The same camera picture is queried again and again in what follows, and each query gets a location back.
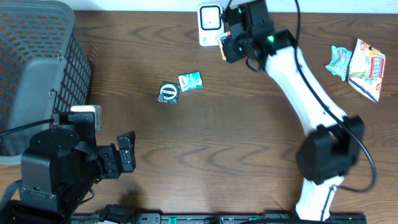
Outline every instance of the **wooden table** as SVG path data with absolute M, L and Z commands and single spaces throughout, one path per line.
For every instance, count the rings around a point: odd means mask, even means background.
M 271 14 L 295 34 L 296 14 Z M 398 219 L 398 20 L 396 15 L 303 14 L 302 48 L 308 66 L 348 115 L 366 124 L 364 143 L 379 171 L 366 194 L 339 190 L 333 212 L 364 212 L 369 223 Z M 197 15 L 176 12 L 76 12 L 76 34 L 95 63 L 90 104 L 103 108 L 98 144 L 135 130 L 137 169 L 95 185 L 95 199 L 78 212 L 109 203 L 164 213 L 261 213 L 293 210 L 303 177 L 295 153 L 301 124 L 280 88 L 244 61 L 228 64 L 218 47 L 200 47 Z M 359 37 L 386 54 L 381 104 L 326 70 L 331 45 L 354 50 Z M 180 94 L 178 105 L 159 103 L 160 83 L 200 71 L 204 88 Z M 0 192 L 20 168 L 0 166 Z M 368 162 L 346 176 L 365 187 Z

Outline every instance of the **gray plastic basket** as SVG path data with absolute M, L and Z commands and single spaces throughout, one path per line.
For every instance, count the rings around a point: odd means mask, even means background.
M 74 25 L 64 3 L 0 0 L 0 131 L 86 104 L 91 68 Z M 30 138 L 48 128 L 4 136 L 0 164 L 19 164 Z

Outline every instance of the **white wall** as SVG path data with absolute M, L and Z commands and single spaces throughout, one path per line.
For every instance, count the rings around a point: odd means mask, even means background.
M 196 11 L 203 3 L 228 0 L 59 0 L 74 10 Z M 294 0 L 266 0 L 270 12 L 295 12 Z M 248 0 L 234 0 L 232 6 Z M 398 0 L 300 0 L 302 12 L 398 13 Z

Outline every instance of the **red and white packaging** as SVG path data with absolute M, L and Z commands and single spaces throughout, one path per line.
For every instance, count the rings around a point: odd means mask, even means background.
M 358 39 L 349 65 L 348 83 L 360 94 L 379 103 L 386 56 Z

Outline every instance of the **candy wrapper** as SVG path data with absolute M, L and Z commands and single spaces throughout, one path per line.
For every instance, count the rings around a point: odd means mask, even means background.
M 352 52 L 344 47 L 331 46 L 331 62 L 325 67 L 334 75 L 341 77 L 345 81 L 347 76 L 347 67 L 351 59 Z
M 220 50 L 221 50 L 221 56 L 222 56 L 223 60 L 226 60 L 226 57 L 224 54 L 224 49 L 223 49 L 223 40 L 225 40 L 225 38 L 227 38 L 229 35 L 231 35 L 231 32 L 227 31 L 224 34 L 221 34 L 216 38 L 218 45 L 220 47 Z
M 362 95 L 379 103 L 386 56 L 358 39 L 349 65 L 348 83 Z
M 180 86 L 174 83 L 162 82 L 158 101 L 161 103 L 177 104 L 180 95 Z
M 178 79 L 180 80 L 181 91 L 193 90 L 203 87 L 203 82 L 200 78 L 199 72 L 180 75 Z

